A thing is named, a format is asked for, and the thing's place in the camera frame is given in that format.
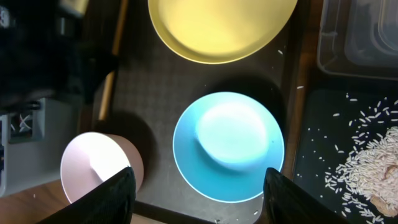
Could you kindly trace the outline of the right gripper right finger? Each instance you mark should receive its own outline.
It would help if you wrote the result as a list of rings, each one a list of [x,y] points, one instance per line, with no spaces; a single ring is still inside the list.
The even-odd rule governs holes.
[[[262,220],[266,223],[347,222],[274,168],[266,170],[263,193]]]

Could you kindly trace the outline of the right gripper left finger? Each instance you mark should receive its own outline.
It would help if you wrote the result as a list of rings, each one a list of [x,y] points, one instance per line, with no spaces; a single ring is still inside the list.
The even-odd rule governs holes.
[[[38,224],[130,224],[135,198],[134,171],[126,167]]]

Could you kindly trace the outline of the pink bowl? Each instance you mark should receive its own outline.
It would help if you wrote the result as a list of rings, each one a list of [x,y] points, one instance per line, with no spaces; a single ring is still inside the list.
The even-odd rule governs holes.
[[[72,139],[60,164],[63,191],[76,202],[126,167],[132,167],[139,190],[144,180],[142,157],[133,143],[113,134],[87,132]]]

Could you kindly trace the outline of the rice and shell scraps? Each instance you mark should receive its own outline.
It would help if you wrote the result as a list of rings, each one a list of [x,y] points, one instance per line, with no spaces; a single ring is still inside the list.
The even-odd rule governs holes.
[[[385,138],[356,156],[358,164],[346,183],[365,196],[386,217],[397,218],[397,126]]]

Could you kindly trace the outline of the light blue bowl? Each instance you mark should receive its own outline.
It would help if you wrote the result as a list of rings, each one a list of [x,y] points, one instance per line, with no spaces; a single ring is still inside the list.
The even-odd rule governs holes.
[[[281,171],[285,144],[272,113],[253,98],[216,92],[190,104],[173,135],[186,183],[217,202],[241,203],[263,193],[266,170]]]

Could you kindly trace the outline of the yellow plate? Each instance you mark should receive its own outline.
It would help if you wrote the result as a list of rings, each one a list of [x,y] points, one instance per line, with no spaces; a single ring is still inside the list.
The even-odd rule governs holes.
[[[148,0],[152,25],[177,55],[197,63],[245,58],[271,42],[297,0]]]

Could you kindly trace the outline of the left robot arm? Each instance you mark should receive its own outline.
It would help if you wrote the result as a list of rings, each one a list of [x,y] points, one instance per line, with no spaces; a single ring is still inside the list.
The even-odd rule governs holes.
[[[41,98],[91,104],[105,77],[117,69],[110,51],[62,35],[58,1],[1,1],[1,113],[36,109]]]

